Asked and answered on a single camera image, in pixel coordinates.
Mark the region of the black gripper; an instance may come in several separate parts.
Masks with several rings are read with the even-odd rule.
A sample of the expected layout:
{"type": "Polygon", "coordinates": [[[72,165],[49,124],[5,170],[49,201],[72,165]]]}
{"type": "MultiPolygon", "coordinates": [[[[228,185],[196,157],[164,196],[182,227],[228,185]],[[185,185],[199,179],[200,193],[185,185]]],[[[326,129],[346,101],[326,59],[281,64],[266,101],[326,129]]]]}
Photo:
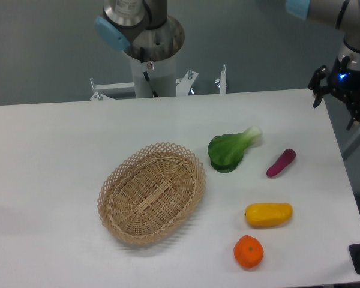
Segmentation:
{"type": "Polygon", "coordinates": [[[313,108],[317,108],[323,97],[329,93],[340,101],[346,103],[350,113],[350,121],[346,130],[350,130],[354,122],[360,123],[360,68],[352,64],[351,55],[336,60],[330,73],[327,66],[319,67],[312,75],[308,89],[314,97],[313,108]],[[328,84],[321,85],[323,79],[328,84]]]}

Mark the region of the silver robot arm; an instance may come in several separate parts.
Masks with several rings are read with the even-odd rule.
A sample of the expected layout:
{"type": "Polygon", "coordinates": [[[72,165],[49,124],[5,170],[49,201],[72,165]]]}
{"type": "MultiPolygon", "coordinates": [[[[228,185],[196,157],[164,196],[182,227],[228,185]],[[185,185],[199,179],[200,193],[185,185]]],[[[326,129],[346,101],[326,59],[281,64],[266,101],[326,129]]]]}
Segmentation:
{"type": "MultiPolygon", "coordinates": [[[[343,102],[351,122],[360,123],[360,1],[286,1],[286,11],[302,20],[331,26],[344,33],[332,68],[318,68],[308,88],[318,106],[327,94],[343,102]]],[[[95,20],[97,34],[132,61],[138,98],[176,93],[176,80],[157,68],[182,48],[181,24],[167,13],[166,1],[105,1],[95,20]]]]}

